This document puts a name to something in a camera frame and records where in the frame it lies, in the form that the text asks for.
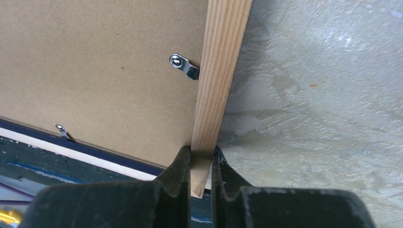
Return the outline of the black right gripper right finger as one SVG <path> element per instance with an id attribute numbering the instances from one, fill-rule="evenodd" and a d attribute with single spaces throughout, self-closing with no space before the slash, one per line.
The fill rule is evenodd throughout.
<path id="1" fill-rule="evenodd" d="M 211 215 L 215 228 L 373 228 L 359 197 L 346 190 L 255 187 L 216 147 Z"/>

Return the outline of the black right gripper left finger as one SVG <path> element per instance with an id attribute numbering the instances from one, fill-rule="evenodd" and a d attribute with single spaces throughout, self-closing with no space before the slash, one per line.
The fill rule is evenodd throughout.
<path id="1" fill-rule="evenodd" d="M 63 184 L 44 188 L 20 223 L 22 228 L 187 228 L 190 148 L 152 181 Z"/>

